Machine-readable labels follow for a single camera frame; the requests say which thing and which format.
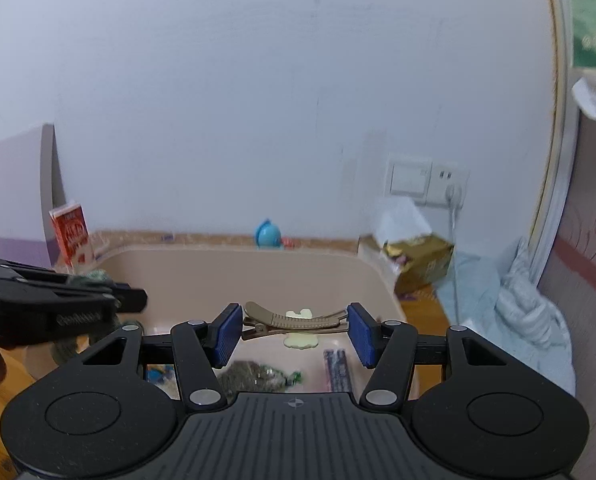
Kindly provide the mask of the tan hair clip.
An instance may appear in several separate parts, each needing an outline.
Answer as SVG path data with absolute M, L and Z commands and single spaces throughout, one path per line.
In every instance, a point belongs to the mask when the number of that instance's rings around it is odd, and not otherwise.
M 348 327 L 346 310 L 317 318 L 291 318 L 248 301 L 243 311 L 245 311 L 241 333 L 243 340 L 290 333 L 340 333 L 345 332 Z

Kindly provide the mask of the cartoon bear tissue pack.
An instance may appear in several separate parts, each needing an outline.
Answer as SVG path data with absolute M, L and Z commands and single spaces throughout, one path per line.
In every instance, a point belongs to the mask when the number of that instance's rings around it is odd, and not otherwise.
M 168 364 L 149 364 L 146 367 L 147 382 L 165 385 L 175 379 L 174 367 Z

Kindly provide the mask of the dried herb sachet bag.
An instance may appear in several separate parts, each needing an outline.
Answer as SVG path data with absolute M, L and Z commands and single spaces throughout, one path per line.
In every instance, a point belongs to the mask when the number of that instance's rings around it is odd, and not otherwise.
M 217 380 L 228 396 L 235 396 L 240 392 L 283 392 L 300 385 L 303 376 L 299 370 L 285 373 L 270 365 L 237 360 L 220 372 Z

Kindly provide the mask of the small dark patterned box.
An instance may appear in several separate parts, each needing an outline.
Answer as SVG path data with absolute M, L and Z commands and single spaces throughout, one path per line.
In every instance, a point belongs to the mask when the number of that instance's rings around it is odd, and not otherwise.
M 343 349 L 323 351 L 328 390 L 333 393 L 353 393 L 347 355 Z

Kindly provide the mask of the green fabric scrunchie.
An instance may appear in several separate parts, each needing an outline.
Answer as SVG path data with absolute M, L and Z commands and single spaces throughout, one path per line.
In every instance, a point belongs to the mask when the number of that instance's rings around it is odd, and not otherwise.
M 111 285 L 112 279 L 104 270 L 95 270 L 81 275 L 71 275 L 68 280 L 69 285 L 85 286 L 85 285 Z M 98 332 L 87 335 L 89 344 L 96 344 L 102 338 L 106 337 L 115 328 L 116 323 L 98 330 Z M 57 365 L 62 365 L 70 361 L 77 353 L 80 352 L 80 344 L 77 338 L 63 339 L 53 342 L 50 346 L 50 354 Z

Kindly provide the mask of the gold green cardboard box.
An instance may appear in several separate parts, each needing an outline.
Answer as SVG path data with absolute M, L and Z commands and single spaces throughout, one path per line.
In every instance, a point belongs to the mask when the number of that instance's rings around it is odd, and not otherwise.
M 433 233 L 379 245 L 371 235 L 357 244 L 357 255 L 376 266 L 395 296 L 416 292 L 444 278 L 454 245 Z

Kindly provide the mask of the red milk carton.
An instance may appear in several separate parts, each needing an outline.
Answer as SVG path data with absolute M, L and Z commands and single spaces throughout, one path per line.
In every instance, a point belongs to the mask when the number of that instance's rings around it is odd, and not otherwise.
M 95 257 L 82 206 L 66 204 L 49 211 L 49 218 L 64 264 L 70 269 L 89 266 Z

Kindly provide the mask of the beige plastic storage bin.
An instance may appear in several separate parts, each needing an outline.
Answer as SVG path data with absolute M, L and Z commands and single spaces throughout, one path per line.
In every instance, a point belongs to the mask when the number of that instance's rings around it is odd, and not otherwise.
M 119 318 L 137 320 L 147 335 L 168 333 L 188 320 L 211 322 L 228 304 L 244 307 L 247 301 L 278 314 L 310 309 L 314 316 L 358 302 L 377 321 L 405 321 L 374 266 L 343 252 L 145 245 L 110 252 L 92 268 L 145 289 L 147 308 Z M 324 351 L 343 349 L 352 391 L 359 399 L 374 370 L 363 367 L 346 334 L 318 337 L 316 348 L 304 350 L 287 348 L 284 335 L 240 341 L 229 366 L 253 361 L 286 374 L 300 372 L 302 382 L 289 391 L 324 392 L 329 387 Z

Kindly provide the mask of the light blue blanket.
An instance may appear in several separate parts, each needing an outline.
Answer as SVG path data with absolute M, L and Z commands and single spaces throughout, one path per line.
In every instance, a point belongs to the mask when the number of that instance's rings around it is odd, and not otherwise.
M 510 268 L 499 274 L 488 258 L 459 252 L 437 296 L 451 324 L 461 324 L 576 393 L 572 343 L 560 309 L 530 281 L 527 241 L 519 240 Z

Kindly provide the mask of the blue round toy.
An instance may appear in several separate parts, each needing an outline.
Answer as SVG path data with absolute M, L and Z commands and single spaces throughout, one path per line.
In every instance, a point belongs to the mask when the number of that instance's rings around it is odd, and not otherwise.
M 281 230 L 270 219 L 264 220 L 255 231 L 255 245 L 261 248 L 282 248 Z

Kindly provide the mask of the purple white headboard panel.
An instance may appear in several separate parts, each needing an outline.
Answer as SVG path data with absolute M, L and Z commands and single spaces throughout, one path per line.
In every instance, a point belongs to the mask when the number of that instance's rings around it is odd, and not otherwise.
M 55 127 L 0 141 L 0 259 L 50 268 L 59 256 L 54 208 Z

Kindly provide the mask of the white wall switch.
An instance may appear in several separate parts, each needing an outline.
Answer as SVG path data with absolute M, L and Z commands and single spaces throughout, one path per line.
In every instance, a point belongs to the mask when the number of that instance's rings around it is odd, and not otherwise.
M 391 159 L 387 172 L 387 194 L 422 200 L 428 190 L 430 171 L 431 161 L 428 159 Z

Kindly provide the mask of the white wall socket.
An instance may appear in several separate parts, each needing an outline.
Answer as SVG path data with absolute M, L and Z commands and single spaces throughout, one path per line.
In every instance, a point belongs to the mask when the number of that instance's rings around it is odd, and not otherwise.
M 466 197 L 469 176 L 470 172 L 466 169 L 443 164 L 443 162 L 433 162 L 429 174 L 426 205 L 447 208 L 455 205 L 461 208 Z

